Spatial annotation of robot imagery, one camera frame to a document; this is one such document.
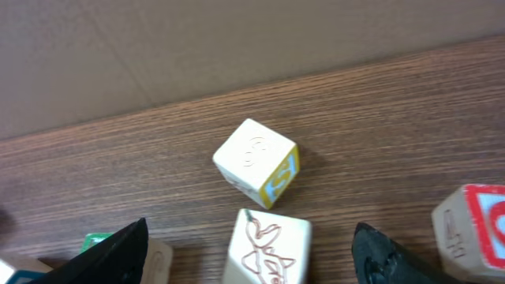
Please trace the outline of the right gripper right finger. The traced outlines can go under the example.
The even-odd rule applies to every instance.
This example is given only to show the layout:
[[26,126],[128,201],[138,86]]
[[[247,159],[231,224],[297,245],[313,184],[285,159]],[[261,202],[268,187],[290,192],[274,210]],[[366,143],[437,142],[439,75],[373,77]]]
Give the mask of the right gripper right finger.
[[365,222],[356,226],[351,251],[359,284],[462,284]]

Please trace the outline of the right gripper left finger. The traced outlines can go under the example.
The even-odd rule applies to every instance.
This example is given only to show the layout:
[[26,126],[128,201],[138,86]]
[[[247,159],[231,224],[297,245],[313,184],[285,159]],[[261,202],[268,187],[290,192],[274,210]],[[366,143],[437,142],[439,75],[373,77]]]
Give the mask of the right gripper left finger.
[[30,284],[140,284],[147,252],[141,218]]

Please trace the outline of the white block red drawing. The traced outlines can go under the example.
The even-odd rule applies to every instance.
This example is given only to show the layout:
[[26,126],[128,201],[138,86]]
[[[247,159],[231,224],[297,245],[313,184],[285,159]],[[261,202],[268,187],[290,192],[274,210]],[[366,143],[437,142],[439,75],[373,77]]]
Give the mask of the white block red drawing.
[[305,284],[311,240],[309,221],[242,208],[222,284]]

